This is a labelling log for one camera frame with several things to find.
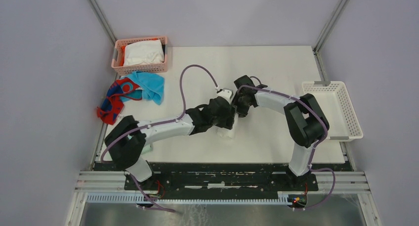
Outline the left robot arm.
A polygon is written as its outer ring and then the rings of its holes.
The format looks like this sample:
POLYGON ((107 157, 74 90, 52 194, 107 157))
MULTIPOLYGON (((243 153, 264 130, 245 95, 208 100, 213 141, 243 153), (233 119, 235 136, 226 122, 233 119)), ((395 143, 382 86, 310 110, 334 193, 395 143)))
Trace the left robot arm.
POLYGON ((236 108, 223 97, 216 97, 208 104, 201 104, 185 111, 181 119, 157 122, 139 122, 129 115, 105 137, 105 153, 118 171, 128 171, 144 190, 155 185, 155 176, 149 164, 140 159, 143 148, 154 142, 175 136, 204 133, 212 127, 232 130, 238 114, 236 108))

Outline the red and blue towel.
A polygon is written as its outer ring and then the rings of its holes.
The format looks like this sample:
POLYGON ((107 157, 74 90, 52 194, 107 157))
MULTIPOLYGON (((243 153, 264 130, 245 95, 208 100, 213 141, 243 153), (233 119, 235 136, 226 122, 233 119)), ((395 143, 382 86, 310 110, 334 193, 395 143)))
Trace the red and blue towel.
POLYGON ((141 100, 141 97, 128 97, 135 91, 140 91, 140 85, 129 78, 122 78, 114 81, 108 89, 102 104, 96 108, 97 117, 105 124, 115 124, 118 115, 124 108, 122 98, 128 100, 141 100))

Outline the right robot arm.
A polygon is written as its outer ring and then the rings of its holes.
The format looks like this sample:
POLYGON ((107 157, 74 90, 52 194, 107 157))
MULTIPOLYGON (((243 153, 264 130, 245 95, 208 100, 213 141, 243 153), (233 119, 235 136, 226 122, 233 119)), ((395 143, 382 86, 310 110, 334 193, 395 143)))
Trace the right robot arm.
POLYGON ((311 170, 314 150, 327 137, 330 128, 315 96, 307 93, 295 97, 270 90, 263 84, 255 86, 247 75, 235 80, 234 85, 237 91, 232 105, 239 118, 246 117, 250 107, 268 108, 285 116, 294 140, 285 183, 289 189, 299 190, 305 185, 304 175, 311 170))

